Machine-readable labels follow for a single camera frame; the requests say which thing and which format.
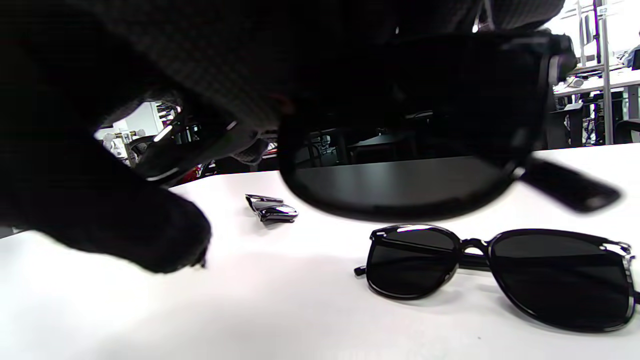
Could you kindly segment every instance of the metal pole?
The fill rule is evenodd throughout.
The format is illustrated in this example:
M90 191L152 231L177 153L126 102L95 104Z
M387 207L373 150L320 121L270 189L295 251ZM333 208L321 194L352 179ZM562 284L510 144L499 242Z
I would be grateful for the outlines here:
M602 0L602 5L605 6L607 0ZM599 14L598 9L594 9L598 14L598 21L600 22L600 46L602 46L602 93L604 95L604 136L605 144L613 144L613 117L611 108L611 82L609 76L609 41L607 37L607 14Z
M598 20L598 6L602 6L602 0L593 0L593 22L595 23L595 34L593 38L596 40L596 60L598 65L602 64L602 51L601 51L601 39L600 39L600 20Z
M582 21L582 5L580 5L580 0L577 0L575 3L578 11L578 27L580 29L580 66L587 66L587 56L584 54L584 21Z

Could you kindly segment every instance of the wall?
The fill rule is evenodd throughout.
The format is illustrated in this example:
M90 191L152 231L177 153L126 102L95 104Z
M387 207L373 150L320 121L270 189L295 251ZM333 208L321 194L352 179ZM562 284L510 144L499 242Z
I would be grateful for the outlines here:
M157 135L162 130L162 123L157 117L156 104L154 102L144 102L131 115L115 122L113 128L98 130L94 137L102 139L106 133L117 133L123 130L137 131L140 129L143 129L146 135Z
M127 121L126 120L120 120L120 121L116 121L115 123L113 123L113 127L109 128L109 129L100 129L98 131L95 132L95 134L93 134L93 137L101 140L102 138L104 138L104 135L106 135L107 133L117 133L119 131L122 130L128 130L129 127L127 126Z

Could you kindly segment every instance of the white table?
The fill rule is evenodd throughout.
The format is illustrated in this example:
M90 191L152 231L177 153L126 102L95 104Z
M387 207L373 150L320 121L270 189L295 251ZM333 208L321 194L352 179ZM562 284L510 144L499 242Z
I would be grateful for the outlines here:
M590 78L585 80L584 84L582 84L579 88L570 88L563 87L563 85L559 85L554 90L555 96L569 96L575 94L583 94L587 92L593 92L602 90L603 81L601 78ZM640 70L628 70L622 69L611 72L611 88L625 88L628 86L640 85Z
M540 152L626 190L580 216L523 184L471 215L438 222L462 238L546 227L640 251L640 145ZM374 295L352 270L385 224L316 211L277 172L212 176L175 191L210 218L209 269L151 275L35 232L0 241L0 359L636 359L640 320L612 334L560 331L520 314L493 277L460 270L423 300ZM244 193L284 198L294 224L266 229ZM640 266L633 268L640 279Z

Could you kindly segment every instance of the gloved hand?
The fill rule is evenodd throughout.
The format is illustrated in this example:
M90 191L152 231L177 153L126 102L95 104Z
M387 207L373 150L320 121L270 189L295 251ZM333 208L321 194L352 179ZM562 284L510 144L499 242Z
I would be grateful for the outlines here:
M203 263L211 227L202 212L112 156L84 105L52 85L28 48L0 42L0 224L151 272Z
M532 29L563 0L1 1L0 225L153 272L199 263L204 215L114 159L93 139L101 124L176 90L196 115L273 135L273 99L313 90L317 67L345 49L384 44L398 28L470 31L485 3L495 29ZM229 155L253 163L266 148L257 137Z

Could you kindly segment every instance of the black sunglasses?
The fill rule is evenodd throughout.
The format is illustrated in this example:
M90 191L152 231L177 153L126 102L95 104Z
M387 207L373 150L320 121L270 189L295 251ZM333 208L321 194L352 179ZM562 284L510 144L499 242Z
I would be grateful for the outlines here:
M515 180L576 211L607 206L615 189L531 155L567 49L559 35L447 35L318 70L332 96L297 99L283 120L282 178L316 208L376 222L464 215Z
M371 233L367 276L376 293L400 300L426 297L458 267L491 271L511 303L560 329L609 332L631 320L634 289L630 245L548 229L506 231L490 241L459 239L433 225L393 225ZM483 255L465 252L469 248Z

